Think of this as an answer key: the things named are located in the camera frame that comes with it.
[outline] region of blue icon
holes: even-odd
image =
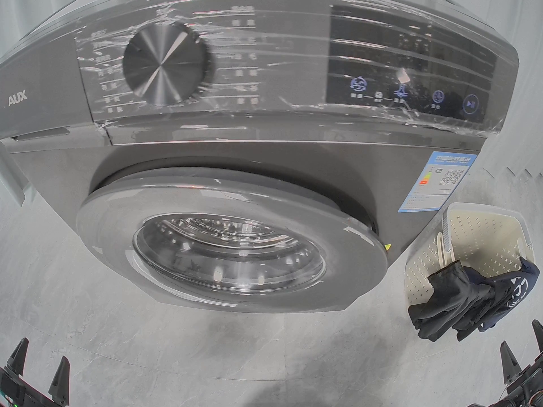
[[[443,91],[435,91],[434,94],[432,95],[432,99],[434,100],[435,103],[440,104],[444,101],[445,94],[443,93]]]
[[[362,77],[355,77],[351,80],[351,89],[355,92],[363,92],[366,90],[368,82]]]
[[[398,98],[405,98],[408,95],[408,93],[406,92],[406,85],[401,84],[400,87],[398,88],[398,90],[394,91],[394,94]]]
[[[466,114],[474,114],[479,108],[479,98],[473,93],[465,97],[462,108]]]

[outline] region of program knob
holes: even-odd
[[[123,73],[132,91],[154,105],[178,104],[198,90],[207,47],[185,25],[151,24],[126,46]]]

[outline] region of play/pause button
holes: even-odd
[[[477,95],[474,95],[474,94],[468,95],[464,99],[462,108],[464,109],[464,113],[474,114],[479,108],[479,98],[477,97]]]

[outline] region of washing machine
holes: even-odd
[[[76,0],[3,57],[0,139],[154,299],[340,310],[499,132],[517,69],[449,0]]]

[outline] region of aux logo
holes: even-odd
[[[12,95],[11,97],[9,97],[8,107],[12,104],[17,104],[25,99],[28,99],[27,96],[24,94],[24,92],[26,92],[26,89],[23,90],[22,92],[17,92],[17,95]]]

